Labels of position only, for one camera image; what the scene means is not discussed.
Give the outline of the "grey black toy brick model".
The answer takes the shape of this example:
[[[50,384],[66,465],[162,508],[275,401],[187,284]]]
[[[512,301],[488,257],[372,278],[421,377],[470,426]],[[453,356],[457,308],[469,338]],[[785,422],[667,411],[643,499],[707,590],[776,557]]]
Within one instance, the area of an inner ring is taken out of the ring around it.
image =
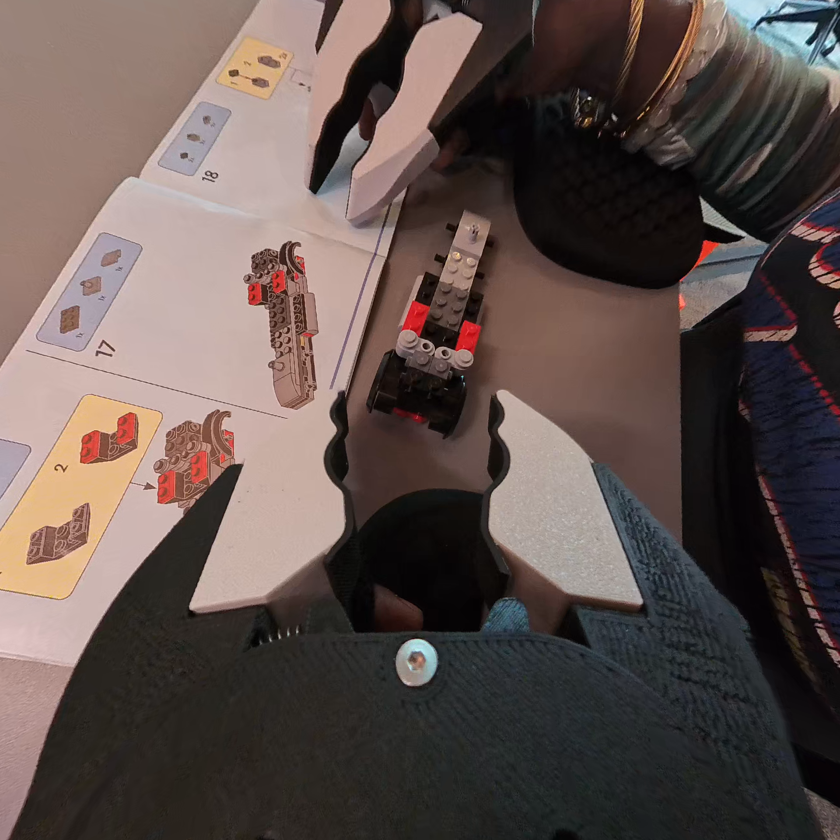
[[[453,238],[455,226],[447,224]],[[486,249],[494,244],[490,235]],[[435,256],[437,274],[417,277],[395,346],[384,354],[366,400],[369,413],[405,417],[444,437],[455,431],[466,403],[485,302],[481,259],[462,259],[449,248]]]

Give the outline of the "black cushion pad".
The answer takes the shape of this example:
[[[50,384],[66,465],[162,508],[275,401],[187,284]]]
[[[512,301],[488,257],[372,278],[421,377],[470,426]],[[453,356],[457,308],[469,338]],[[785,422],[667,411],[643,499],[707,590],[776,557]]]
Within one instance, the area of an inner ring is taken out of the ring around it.
[[[553,263],[627,287],[675,285],[704,242],[692,178],[566,122],[535,124],[513,168],[519,223]]]

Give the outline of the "person's right forearm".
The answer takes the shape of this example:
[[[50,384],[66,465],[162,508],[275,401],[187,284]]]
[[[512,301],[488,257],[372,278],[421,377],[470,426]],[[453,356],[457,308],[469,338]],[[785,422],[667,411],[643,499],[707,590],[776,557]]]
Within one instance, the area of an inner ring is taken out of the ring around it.
[[[720,215],[770,242],[838,188],[838,73],[766,45],[723,2],[698,4],[686,62],[623,147],[686,167]]]

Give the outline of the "person's right hand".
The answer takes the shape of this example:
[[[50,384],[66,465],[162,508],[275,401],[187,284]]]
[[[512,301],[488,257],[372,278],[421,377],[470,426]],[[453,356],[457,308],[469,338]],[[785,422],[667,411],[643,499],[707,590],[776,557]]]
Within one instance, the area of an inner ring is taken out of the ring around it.
[[[532,46],[498,99],[582,88],[605,102],[631,95],[653,2],[538,2]]]

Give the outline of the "brick instruction booklet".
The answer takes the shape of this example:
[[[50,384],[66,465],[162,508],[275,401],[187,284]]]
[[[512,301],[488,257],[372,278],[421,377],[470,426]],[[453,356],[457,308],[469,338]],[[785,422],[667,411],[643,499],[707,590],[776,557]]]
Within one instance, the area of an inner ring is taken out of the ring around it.
[[[255,6],[2,365],[4,658],[73,666],[209,485],[349,382],[402,200],[346,221],[356,132],[304,185],[323,9]]]

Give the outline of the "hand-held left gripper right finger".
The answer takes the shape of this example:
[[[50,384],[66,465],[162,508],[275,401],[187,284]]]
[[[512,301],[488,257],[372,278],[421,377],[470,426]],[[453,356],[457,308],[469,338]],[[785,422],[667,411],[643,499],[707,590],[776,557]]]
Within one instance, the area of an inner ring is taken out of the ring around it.
[[[496,394],[501,469],[488,530],[531,630],[554,634],[572,606],[639,613],[643,597],[594,463],[560,426],[509,391]]]

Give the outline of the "person's printed black shirt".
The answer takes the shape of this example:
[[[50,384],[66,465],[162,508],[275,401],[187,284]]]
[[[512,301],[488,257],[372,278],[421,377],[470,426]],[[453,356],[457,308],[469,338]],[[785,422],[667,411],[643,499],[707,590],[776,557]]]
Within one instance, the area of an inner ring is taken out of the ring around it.
[[[764,582],[796,663],[838,714],[839,199],[777,237],[742,294],[740,410],[777,548]]]

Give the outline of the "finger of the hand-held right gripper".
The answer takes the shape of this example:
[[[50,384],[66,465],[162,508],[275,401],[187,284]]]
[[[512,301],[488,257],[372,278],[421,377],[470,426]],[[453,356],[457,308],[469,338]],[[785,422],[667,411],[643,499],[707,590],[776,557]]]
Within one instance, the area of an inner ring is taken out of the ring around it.
[[[317,193],[377,83],[397,87],[391,1],[327,1],[316,38],[308,116],[308,189]]]
[[[355,163],[346,218],[354,226],[377,215],[436,157],[429,125],[475,44],[481,23],[453,13],[420,27],[406,53],[402,84]]]

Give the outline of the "person's black pants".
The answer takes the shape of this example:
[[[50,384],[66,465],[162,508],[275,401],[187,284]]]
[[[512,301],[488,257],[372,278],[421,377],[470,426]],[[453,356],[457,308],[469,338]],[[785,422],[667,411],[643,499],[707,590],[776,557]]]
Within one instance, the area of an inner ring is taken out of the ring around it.
[[[739,411],[743,310],[737,295],[680,334],[682,541],[735,604],[781,556]]]

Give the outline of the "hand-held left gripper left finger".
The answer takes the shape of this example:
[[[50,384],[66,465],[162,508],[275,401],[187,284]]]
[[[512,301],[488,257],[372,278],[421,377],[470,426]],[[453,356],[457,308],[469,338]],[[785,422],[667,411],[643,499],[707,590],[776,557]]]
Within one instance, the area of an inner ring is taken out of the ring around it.
[[[331,595],[327,562],[354,526],[344,392],[325,392],[244,459],[190,603],[302,614]]]

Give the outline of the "orange plastic piece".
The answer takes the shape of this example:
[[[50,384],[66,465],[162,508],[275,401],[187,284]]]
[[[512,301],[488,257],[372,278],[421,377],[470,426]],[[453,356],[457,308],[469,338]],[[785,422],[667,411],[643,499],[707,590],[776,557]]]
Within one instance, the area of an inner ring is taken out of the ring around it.
[[[689,270],[689,273],[694,269],[697,268],[700,263],[702,263],[716,248],[718,247],[718,243],[710,240],[705,240],[702,247],[700,254],[693,265],[692,269]],[[684,298],[682,287],[679,287],[679,312],[682,313],[686,307],[686,300]]]

